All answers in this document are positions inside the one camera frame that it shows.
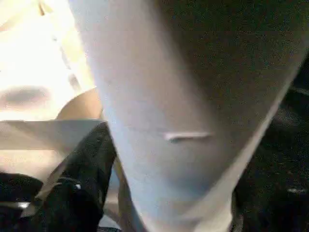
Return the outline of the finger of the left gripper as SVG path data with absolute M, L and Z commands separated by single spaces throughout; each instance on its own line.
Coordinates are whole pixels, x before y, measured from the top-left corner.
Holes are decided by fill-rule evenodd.
M 24 174 L 0 173 L 0 205 L 29 206 L 43 182 Z

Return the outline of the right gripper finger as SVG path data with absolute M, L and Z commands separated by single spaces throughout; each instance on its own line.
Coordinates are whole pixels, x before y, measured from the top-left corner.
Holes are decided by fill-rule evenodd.
M 115 157 L 108 125 L 102 122 L 56 168 L 55 182 L 25 230 L 97 231 Z

